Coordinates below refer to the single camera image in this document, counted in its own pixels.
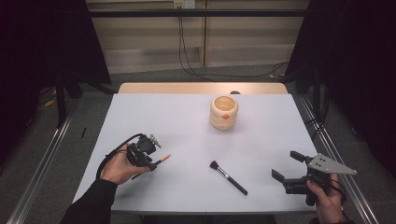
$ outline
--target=person's left hand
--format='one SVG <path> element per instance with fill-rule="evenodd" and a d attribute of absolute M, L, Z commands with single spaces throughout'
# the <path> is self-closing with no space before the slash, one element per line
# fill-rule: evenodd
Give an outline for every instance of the person's left hand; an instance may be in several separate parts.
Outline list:
<path fill-rule="evenodd" d="M 132 165 L 126 158 L 126 148 L 127 145 L 121 147 L 116 155 L 107 162 L 100 176 L 101 179 L 121 185 L 133 175 L 143 174 L 149 171 L 147 166 L 136 167 Z"/>

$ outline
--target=black mechanical device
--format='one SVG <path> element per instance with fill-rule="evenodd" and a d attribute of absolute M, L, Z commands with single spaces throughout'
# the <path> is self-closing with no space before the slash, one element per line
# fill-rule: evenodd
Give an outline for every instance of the black mechanical device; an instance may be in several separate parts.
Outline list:
<path fill-rule="evenodd" d="M 125 140 L 117 148 L 115 148 L 108 155 L 106 155 L 106 157 L 99 165 L 98 171 L 96 173 L 96 179 L 100 178 L 100 174 L 102 173 L 102 170 L 107 164 L 107 162 L 114 155 L 120 152 L 120 149 L 123 146 L 125 146 L 125 144 L 128 144 L 136 137 L 139 137 L 137 143 L 132 143 L 130 145 L 127 145 L 126 155 L 128 161 L 134 166 L 138 166 L 138 167 L 147 166 L 150 169 L 150 171 L 154 171 L 157 168 L 157 165 L 152 163 L 152 158 L 149 155 L 157 150 L 155 146 L 161 148 L 161 145 L 158 143 L 157 139 L 154 137 L 153 134 L 147 137 L 145 134 L 138 133 Z"/>
<path fill-rule="evenodd" d="M 331 184 L 330 174 L 356 175 L 356 170 L 352 170 L 320 153 L 316 157 L 311 158 L 296 151 L 291 151 L 290 156 L 297 161 L 305 162 L 307 172 L 301 178 L 285 179 L 285 176 L 274 169 L 272 170 L 272 177 L 283 184 L 287 194 L 305 194 L 305 203 L 313 206 L 317 196 L 306 185 L 306 181 L 310 180 L 323 188 L 326 193 L 330 188 L 339 191 L 342 195 L 342 203 L 344 202 L 347 198 L 346 192 L 344 189 L 336 188 Z"/>

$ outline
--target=brush bristles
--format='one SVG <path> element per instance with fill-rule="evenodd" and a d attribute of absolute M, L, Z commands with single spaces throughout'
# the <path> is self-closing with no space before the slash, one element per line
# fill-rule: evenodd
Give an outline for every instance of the brush bristles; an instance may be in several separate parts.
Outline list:
<path fill-rule="evenodd" d="M 218 163 L 215 162 L 215 161 L 212 161 L 212 162 L 210 163 L 210 167 L 212 167 L 212 168 L 215 169 L 215 170 L 217 170 L 217 169 L 219 168 Z"/>

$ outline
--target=black brush handle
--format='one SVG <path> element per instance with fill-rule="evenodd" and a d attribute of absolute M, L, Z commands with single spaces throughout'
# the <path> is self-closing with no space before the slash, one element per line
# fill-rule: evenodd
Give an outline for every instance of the black brush handle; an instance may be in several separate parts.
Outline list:
<path fill-rule="evenodd" d="M 228 179 L 234 186 L 236 186 L 239 190 L 241 190 L 242 193 L 244 193 L 245 195 L 248 195 L 248 192 L 247 192 L 244 188 L 242 188 L 242 186 L 240 186 L 238 183 L 236 183 L 236 181 L 234 181 L 232 177 L 229 176 L 227 179 Z"/>

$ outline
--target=wall socket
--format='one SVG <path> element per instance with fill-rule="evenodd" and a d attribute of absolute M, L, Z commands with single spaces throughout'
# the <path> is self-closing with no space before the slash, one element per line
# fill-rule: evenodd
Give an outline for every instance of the wall socket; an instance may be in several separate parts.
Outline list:
<path fill-rule="evenodd" d="M 174 8 L 195 9 L 195 0 L 174 0 Z"/>

